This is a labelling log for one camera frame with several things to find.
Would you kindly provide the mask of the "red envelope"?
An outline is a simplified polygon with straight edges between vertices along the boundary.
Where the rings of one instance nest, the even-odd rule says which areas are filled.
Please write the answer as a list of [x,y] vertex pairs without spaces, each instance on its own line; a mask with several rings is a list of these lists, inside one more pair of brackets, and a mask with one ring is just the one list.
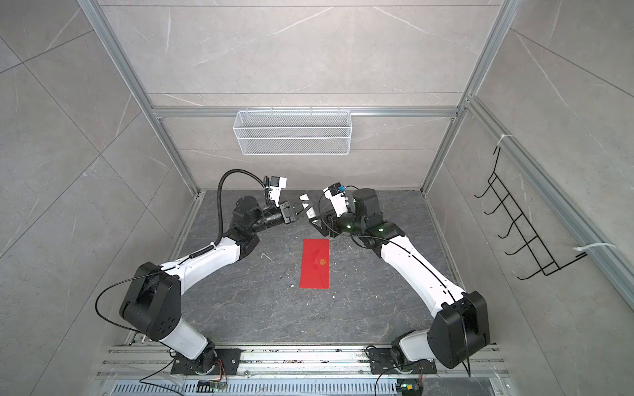
[[304,240],[300,288],[312,290],[330,288],[330,241],[328,239]]

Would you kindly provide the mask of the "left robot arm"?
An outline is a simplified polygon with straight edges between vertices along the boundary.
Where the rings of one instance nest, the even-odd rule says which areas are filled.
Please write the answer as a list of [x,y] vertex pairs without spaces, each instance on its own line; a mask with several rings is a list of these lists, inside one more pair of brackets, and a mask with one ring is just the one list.
[[196,283],[249,256],[258,233],[296,221],[289,201],[261,208],[253,196],[241,197],[221,240],[160,266],[137,268],[120,307],[120,316],[143,335],[176,351],[190,368],[206,375],[216,368],[215,344],[182,317],[182,296]]

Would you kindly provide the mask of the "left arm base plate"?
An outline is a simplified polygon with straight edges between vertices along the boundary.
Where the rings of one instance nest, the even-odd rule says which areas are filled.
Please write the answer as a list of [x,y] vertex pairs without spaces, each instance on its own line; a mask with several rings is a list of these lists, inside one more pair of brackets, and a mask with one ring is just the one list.
[[185,376],[219,376],[237,374],[242,350],[239,348],[221,348],[204,351],[196,360],[190,360],[178,353],[170,373]]

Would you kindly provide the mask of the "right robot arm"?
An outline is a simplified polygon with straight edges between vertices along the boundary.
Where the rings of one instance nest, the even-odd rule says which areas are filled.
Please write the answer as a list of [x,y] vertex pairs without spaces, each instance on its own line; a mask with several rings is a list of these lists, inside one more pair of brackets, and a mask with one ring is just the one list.
[[[322,199],[330,202],[330,209],[322,209]],[[433,359],[447,369],[471,367],[471,357],[490,343],[485,298],[476,291],[465,292],[437,270],[397,224],[384,218],[373,189],[348,192],[336,183],[325,188],[316,201],[300,196],[300,204],[323,236],[347,234],[394,268],[432,315],[429,329],[411,331],[391,343],[396,366]]]

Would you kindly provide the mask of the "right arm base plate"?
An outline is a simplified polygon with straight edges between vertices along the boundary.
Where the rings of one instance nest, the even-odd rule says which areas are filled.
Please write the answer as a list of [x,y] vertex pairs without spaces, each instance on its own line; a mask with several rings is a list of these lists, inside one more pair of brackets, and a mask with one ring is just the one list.
[[371,372],[375,375],[435,375],[437,366],[434,359],[409,361],[393,348],[366,346],[364,353],[370,362]]

